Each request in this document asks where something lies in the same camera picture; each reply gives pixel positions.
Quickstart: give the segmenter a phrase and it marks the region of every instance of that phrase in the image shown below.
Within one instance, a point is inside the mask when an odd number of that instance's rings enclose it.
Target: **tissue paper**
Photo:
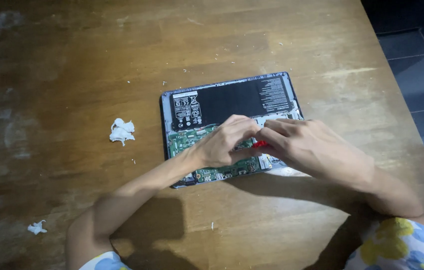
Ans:
[[[125,146],[126,140],[135,140],[134,136],[130,133],[134,132],[134,124],[132,121],[124,123],[124,120],[117,118],[112,126],[110,127],[112,133],[110,133],[111,141],[121,141],[122,146]]]
[[[42,232],[46,233],[47,230],[42,229],[42,222],[44,222],[44,221],[45,220],[42,220],[42,221],[40,221],[38,223],[35,223],[34,222],[33,226],[32,225],[29,225],[29,228],[27,228],[27,230],[33,232],[35,235],[37,235],[38,233],[42,233]]]

